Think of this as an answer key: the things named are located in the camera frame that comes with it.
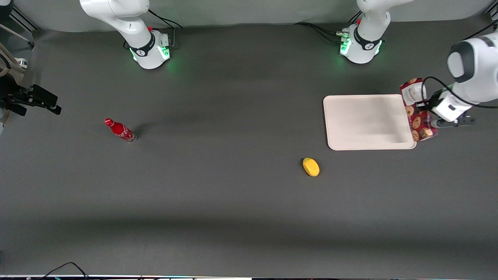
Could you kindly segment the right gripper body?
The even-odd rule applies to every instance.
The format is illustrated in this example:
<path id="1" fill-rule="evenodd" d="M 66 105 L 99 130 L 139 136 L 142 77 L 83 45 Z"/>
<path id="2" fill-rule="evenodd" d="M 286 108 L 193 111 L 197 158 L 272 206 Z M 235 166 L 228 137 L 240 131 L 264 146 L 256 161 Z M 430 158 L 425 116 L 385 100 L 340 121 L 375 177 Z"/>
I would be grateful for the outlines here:
<path id="1" fill-rule="evenodd" d="M 27 109 L 12 101 L 12 98 L 26 100 L 27 92 L 31 87 L 22 87 L 16 83 L 16 80 L 9 74 L 0 78 L 0 107 L 2 110 L 9 110 L 20 116 L 25 116 Z"/>

